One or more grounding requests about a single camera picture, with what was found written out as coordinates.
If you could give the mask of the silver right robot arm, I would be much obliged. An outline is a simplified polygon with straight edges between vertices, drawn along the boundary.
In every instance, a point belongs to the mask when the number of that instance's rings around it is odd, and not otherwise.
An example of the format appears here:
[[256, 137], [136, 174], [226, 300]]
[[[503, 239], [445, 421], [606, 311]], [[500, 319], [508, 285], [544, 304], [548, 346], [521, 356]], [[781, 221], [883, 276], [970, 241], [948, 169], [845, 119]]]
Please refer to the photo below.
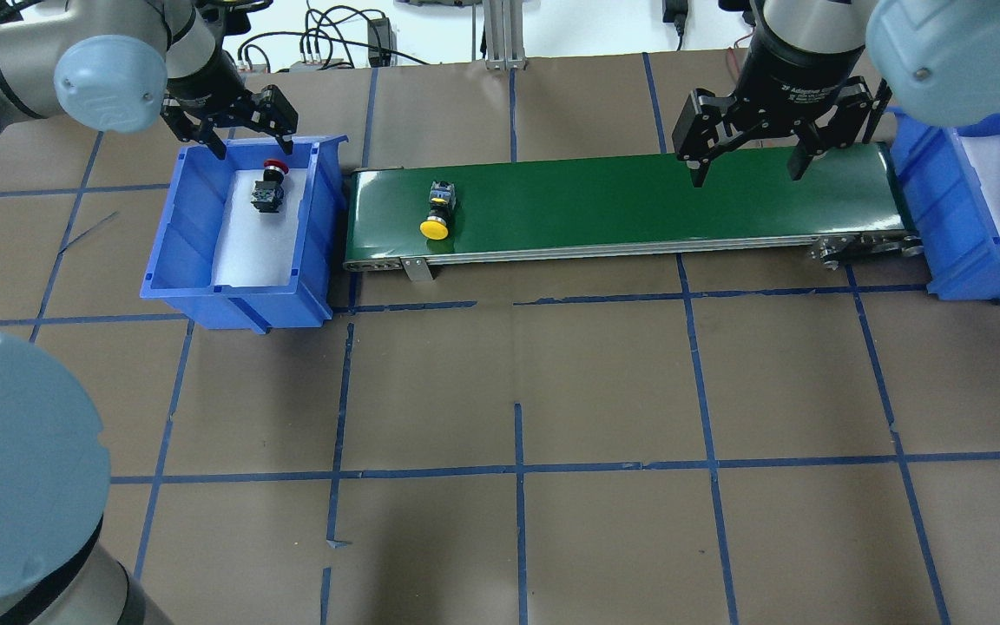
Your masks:
[[868, 141], [897, 100], [934, 127], [1000, 115], [1000, 1], [722, 1], [753, 16], [734, 90], [694, 89], [672, 131], [699, 188], [715, 159], [794, 137], [798, 181], [822, 154]]

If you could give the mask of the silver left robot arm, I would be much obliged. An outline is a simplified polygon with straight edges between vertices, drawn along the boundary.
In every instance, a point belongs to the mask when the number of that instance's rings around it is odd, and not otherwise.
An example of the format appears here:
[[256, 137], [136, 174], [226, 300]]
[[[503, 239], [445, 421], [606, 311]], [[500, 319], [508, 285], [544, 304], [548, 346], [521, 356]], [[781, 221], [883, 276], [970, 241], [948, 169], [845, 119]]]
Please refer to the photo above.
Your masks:
[[225, 157], [219, 129], [245, 128], [293, 152], [299, 116], [270, 84], [245, 86], [222, 47], [229, 1], [20, 1], [0, 10], [0, 135], [66, 115], [99, 132], [164, 122]]

